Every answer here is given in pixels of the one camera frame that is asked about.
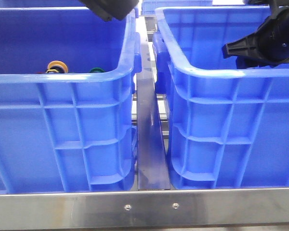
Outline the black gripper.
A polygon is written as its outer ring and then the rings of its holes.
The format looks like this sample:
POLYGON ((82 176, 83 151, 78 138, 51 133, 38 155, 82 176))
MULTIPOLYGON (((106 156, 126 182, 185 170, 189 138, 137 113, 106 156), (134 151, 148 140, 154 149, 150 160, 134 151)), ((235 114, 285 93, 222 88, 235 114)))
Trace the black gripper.
POLYGON ((138 0, 80 0, 104 21, 123 20, 139 3, 138 0))

